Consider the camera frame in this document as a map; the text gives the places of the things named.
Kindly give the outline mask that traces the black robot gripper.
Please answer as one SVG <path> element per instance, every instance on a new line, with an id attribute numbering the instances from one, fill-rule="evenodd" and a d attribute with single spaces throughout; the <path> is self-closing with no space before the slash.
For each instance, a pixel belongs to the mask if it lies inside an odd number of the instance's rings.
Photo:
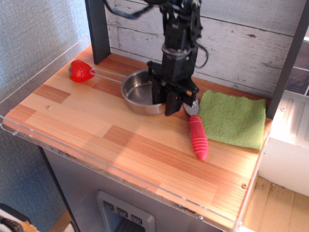
<path id="1" fill-rule="evenodd" d="M 148 73 L 153 78 L 153 104 L 166 104 L 165 115 L 180 111 L 185 102 L 192 102 L 199 88 L 192 81 L 198 48 L 174 50 L 162 47 L 162 62 L 147 62 Z"/>

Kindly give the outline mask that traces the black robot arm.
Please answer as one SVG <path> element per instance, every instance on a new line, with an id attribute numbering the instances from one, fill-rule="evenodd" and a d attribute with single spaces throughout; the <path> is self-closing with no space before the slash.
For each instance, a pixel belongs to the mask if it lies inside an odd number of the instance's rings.
<path id="1" fill-rule="evenodd" d="M 196 105 L 199 88 L 192 81 L 196 67 L 197 40 L 203 29 L 199 0 L 166 0 L 159 3 L 165 41 L 162 62 L 149 61 L 153 104 L 165 104 L 165 115 L 178 112 L 183 104 Z"/>

